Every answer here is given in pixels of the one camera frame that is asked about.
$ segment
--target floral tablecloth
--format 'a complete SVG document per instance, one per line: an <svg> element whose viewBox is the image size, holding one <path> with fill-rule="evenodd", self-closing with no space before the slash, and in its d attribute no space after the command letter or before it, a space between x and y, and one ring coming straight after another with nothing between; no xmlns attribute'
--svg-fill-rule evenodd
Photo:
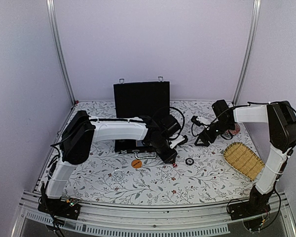
<svg viewBox="0 0 296 237"><path fill-rule="evenodd" d="M139 205L197 204L247 197L252 182L231 168L222 157L222 151L233 142L242 142L257 153L243 125L232 140L218 137L209 147L194 146L190 119L197 115L212 121L215 118L212 103L171 102L171 106L184 113L186 123L182 135L188 136L188 142L176 148L177 167L164 164L157 158L146 159L141 168L134 169L131 166L134 156L116 154L114 141L93 143L89 159L73 172L63 196ZM115 117L114 101L80 102L75 106L72 117L79 110L98 117ZM178 112L171 113L182 122ZM194 133L200 131L201 128L196 127ZM194 159L194 164L186 165L186 158ZM46 168L42 181L47 180L47 173Z"/></svg>

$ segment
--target black round object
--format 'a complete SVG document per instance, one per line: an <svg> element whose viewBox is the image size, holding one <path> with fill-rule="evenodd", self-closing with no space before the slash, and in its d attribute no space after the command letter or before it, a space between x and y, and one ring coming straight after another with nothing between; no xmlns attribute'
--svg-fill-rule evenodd
<svg viewBox="0 0 296 237"><path fill-rule="evenodd" d="M187 159L185 160L185 163L186 163L187 165L193 165L193 164L194 164L194 160L193 160L192 158L187 158Z"/></svg>

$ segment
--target wicker basket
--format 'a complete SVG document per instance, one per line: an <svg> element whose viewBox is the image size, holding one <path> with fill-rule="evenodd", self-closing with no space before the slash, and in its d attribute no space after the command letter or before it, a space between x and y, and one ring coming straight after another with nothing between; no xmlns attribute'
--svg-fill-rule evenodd
<svg viewBox="0 0 296 237"><path fill-rule="evenodd" d="M229 145L223 153L223 158L231 167L252 181L255 180L264 167L263 161L241 142Z"/></svg>

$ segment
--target orange round object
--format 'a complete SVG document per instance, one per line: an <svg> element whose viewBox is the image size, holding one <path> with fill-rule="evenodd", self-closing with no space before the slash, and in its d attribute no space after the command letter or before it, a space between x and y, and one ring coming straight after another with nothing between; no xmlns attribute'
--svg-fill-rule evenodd
<svg viewBox="0 0 296 237"><path fill-rule="evenodd" d="M138 169L140 167L142 167L143 163L141 160L139 159L135 159L132 161L132 167L135 168L135 169Z"/></svg>

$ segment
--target wall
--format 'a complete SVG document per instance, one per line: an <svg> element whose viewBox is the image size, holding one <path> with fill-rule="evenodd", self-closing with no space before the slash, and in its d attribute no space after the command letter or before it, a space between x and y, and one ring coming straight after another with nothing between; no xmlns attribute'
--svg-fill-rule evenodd
<svg viewBox="0 0 296 237"><path fill-rule="evenodd" d="M262 1L258 31L240 103L288 100L296 109L296 0ZM262 157L268 156L267 127L248 126ZM281 178L296 220L296 148Z"/></svg>
<svg viewBox="0 0 296 237"><path fill-rule="evenodd" d="M113 84L171 82L172 99L231 101L253 0L57 0L74 94L113 99Z"/></svg>
<svg viewBox="0 0 296 237"><path fill-rule="evenodd" d="M69 109L46 1L0 0L0 237Z"/></svg>

